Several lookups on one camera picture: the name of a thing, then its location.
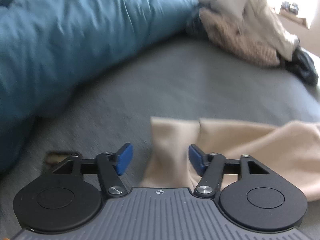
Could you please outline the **folded beige garment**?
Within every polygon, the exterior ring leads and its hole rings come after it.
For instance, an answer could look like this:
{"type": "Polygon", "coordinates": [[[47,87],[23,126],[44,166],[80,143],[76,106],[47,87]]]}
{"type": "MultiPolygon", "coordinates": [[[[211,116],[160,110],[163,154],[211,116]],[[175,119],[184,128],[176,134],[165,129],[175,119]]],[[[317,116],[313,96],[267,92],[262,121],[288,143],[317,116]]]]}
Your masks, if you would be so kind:
{"type": "Polygon", "coordinates": [[[199,0],[213,10],[236,20],[240,29],[258,41],[265,42],[286,60],[291,61],[299,46],[296,35],[290,34],[268,6],[267,0],[199,0]]]}

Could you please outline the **black smartphone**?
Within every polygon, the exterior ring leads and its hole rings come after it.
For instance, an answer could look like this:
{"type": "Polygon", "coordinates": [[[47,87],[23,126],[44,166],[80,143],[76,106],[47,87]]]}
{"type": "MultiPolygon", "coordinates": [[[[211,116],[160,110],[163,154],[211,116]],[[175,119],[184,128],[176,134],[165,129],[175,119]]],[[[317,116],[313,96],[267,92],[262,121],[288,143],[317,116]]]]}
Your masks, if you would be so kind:
{"type": "Polygon", "coordinates": [[[49,166],[53,166],[70,156],[78,156],[78,155],[79,155],[78,152],[63,152],[63,151],[48,152],[46,154],[46,158],[44,162],[49,166]]]}

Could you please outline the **beige zip hoodie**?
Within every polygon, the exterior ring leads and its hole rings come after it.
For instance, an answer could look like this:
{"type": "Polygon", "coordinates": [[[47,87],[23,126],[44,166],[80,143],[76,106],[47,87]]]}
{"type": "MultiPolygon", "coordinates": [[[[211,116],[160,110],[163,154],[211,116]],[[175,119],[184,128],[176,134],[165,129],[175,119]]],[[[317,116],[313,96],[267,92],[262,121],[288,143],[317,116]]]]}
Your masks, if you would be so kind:
{"type": "Polygon", "coordinates": [[[283,126],[256,122],[152,117],[152,154],[142,187],[188,187],[200,181],[188,147],[228,159],[248,154],[298,187],[308,201],[319,200],[319,124],[290,121],[283,126]]]}

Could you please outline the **grey-blue bed blanket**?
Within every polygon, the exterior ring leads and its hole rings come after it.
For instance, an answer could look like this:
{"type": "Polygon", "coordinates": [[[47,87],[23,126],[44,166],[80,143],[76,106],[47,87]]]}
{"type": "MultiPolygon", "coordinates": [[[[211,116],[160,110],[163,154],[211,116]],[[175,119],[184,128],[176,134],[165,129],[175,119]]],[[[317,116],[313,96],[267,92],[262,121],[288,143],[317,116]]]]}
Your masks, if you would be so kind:
{"type": "Polygon", "coordinates": [[[121,177],[143,178],[152,149],[150,118],[233,119],[283,125],[319,121],[319,88],[282,69],[261,69],[188,36],[176,36],[81,86],[56,118],[38,119],[24,151],[1,178],[1,237],[20,231],[14,196],[37,178],[49,151],[93,158],[133,145],[121,177]]]}

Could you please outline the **dark clothes on windowsill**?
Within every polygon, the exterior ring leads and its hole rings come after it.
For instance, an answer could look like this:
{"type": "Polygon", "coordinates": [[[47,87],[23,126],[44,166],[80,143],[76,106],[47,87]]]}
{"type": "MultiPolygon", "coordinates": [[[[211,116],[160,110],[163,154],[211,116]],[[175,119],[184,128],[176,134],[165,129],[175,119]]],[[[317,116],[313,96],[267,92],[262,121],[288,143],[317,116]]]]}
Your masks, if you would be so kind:
{"type": "Polygon", "coordinates": [[[285,10],[287,12],[294,14],[294,15],[298,15],[298,13],[299,13],[299,7],[298,7],[297,3],[283,2],[281,4],[281,10],[285,10]]]}

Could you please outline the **dark furry garment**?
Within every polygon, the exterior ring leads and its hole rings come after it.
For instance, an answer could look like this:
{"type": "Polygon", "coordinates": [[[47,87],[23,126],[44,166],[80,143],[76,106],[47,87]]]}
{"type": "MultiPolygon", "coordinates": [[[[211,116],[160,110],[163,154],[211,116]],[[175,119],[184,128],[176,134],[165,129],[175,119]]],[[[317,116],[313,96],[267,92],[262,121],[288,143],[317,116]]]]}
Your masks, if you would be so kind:
{"type": "Polygon", "coordinates": [[[301,46],[298,46],[292,54],[291,61],[284,61],[285,69],[295,75],[304,84],[316,87],[319,75],[310,55],[301,46]]]}

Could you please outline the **blue duvet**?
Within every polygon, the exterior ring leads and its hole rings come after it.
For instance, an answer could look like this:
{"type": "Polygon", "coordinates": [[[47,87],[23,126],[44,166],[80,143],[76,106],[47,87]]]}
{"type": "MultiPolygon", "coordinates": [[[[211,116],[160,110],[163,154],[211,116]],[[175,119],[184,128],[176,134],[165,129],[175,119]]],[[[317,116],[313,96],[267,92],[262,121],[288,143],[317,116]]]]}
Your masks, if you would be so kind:
{"type": "Polygon", "coordinates": [[[1,0],[1,171],[36,117],[88,79],[184,29],[197,0],[1,0]]]}

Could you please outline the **checked pink cloth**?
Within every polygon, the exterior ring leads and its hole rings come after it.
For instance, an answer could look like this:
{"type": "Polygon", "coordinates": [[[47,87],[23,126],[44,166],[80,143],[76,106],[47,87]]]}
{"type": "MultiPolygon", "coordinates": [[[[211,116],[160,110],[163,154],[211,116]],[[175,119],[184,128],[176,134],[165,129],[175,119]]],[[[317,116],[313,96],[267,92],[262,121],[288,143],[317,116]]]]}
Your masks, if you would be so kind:
{"type": "Polygon", "coordinates": [[[238,22],[230,17],[210,9],[200,9],[199,17],[209,40],[221,49],[259,67],[280,65],[274,48],[244,34],[238,22]]]}

